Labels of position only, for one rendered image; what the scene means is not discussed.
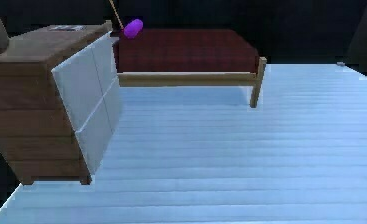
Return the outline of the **purple oval pillow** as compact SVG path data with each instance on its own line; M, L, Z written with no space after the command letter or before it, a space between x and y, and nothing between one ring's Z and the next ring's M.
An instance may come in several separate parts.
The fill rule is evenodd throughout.
M135 19L124 27L123 33L125 37L132 39L135 38L142 29L143 21L140 19Z

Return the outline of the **wooden bed with red cover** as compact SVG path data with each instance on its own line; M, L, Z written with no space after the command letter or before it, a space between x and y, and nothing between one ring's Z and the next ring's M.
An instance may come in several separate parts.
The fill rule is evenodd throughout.
M258 104L267 59L231 29L145 29L113 44L126 87L250 86Z

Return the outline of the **thin tan slanted rod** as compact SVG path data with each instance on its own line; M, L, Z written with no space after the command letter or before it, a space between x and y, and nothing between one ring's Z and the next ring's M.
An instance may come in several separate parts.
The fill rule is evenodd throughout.
M114 4L114 1L113 0L108 0L108 1L109 1L110 5L111 5L111 8L112 8L112 10L114 12L114 15L115 15L115 17L116 17L116 19L118 21L118 24L119 24L120 29L121 30L124 30L124 25L123 25L123 23L122 23L122 21L121 21L121 19L119 17L119 14L117 12L117 9L116 9L116 6Z

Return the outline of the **grey flat book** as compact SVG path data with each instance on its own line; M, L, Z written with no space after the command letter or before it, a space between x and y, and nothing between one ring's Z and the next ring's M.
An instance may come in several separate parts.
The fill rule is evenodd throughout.
M49 28L49 31L81 31L84 28L83 25L57 25Z

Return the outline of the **brown wooden chest of drawers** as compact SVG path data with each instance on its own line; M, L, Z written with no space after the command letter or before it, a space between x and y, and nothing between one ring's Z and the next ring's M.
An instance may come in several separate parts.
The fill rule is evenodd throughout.
M24 185L91 182L122 112L110 23L51 25L0 54L0 153Z

